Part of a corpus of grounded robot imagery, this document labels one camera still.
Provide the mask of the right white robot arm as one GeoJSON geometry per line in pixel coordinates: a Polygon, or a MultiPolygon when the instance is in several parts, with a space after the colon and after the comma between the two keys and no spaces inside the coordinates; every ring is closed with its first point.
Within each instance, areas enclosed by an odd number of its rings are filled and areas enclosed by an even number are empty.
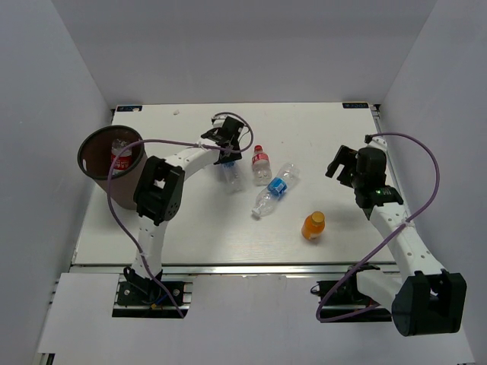
{"type": "Polygon", "coordinates": [[[379,269],[359,269],[343,284],[344,295],[353,303],[370,297],[391,314],[405,337],[456,333],[466,281],[450,273],[423,243],[403,198],[386,183],[386,168],[385,151],[368,145],[357,151],[341,146],[326,170],[326,176],[353,189],[357,206],[385,239],[402,278],[397,282],[379,269]]]}

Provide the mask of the dark blue label bottle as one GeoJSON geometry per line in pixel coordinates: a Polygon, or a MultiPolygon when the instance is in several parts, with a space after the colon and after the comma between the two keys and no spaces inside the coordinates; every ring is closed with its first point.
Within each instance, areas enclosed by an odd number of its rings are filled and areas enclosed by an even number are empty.
{"type": "Polygon", "coordinates": [[[223,163],[221,171],[224,176],[225,189],[228,194],[234,194],[244,191],[243,174],[237,164],[237,161],[223,163]]]}

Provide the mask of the tall red label bottle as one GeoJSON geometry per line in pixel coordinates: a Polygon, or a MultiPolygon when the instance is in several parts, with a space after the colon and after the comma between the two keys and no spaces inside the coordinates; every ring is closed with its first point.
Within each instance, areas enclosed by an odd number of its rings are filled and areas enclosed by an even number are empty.
{"type": "Polygon", "coordinates": [[[117,138],[113,140],[111,144],[110,161],[113,162],[116,156],[119,155],[113,168],[113,175],[125,172],[132,165],[132,149],[128,148],[123,151],[123,149],[129,144],[130,142],[125,139],[117,138]]]}

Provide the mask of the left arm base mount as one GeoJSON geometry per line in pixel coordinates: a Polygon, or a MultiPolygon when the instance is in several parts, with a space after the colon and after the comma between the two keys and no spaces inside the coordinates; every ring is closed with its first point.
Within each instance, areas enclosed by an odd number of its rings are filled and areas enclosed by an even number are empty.
{"type": "Polygon", "coordinates": [[[182,319],[191,303],[192,284],[184,281],[162,281],[168,293],[151,278],[139,276],[125,267],[117,285],[113,318],[182,319]]]}

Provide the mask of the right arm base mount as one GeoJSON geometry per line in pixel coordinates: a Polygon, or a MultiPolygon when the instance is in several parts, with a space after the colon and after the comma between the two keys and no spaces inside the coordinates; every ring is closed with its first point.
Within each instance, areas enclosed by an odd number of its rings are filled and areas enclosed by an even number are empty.
{"type": "MultiPolygon", "coordinates": [[[[350,265],[317,265],[312,274],[315,283],[310,288],[310,294],[320,302],[326,293],[339,281],[339,279],[351,268],[350,265]]],[[[352,276],[334,292],[320,310],[320,316],[325,319],[334,316],[343,316],[348,313],[356,313],[361,309],[374,306],[375,302],[364,294],[360,294],[356,288],[356,277],[352,276]]],[[[382,306],[377,306],[366,313],[339,319],[334,323],[382,323],[391,322],[389,312],[382,306]]]]}

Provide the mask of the orange juice bottle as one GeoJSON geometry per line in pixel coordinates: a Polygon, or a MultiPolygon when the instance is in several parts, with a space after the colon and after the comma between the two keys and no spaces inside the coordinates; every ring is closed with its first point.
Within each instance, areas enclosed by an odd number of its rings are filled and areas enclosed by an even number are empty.
{"type": "Polygon", "coordinates": [[[315,211],[305,219],[301,228],[301,235],[306,240],[314,240],[321,235],[325,226],[326,222],[324,213],[321,211],[315,211]]]}

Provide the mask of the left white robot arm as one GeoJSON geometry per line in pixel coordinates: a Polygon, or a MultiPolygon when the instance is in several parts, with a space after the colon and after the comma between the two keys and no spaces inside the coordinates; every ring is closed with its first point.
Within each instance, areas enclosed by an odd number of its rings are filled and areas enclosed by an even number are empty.
{"type": "Polygon", "coordinates": [[[218,113],[212,118],[212,128],[197,142],[180,142],[185,147],[182,151],[166,158],[151,156],[145,162],[134,193],[139,217],[137,253],[132,265],[124,269],[125,279],[143,303],[153,303],[163,290],[164,236],[169,221],[180,210],[185,181],[208,165],[241,159],[241,152],[249,148],[240,146],[244,129],[251,131],[239,116],[218,113]]]}

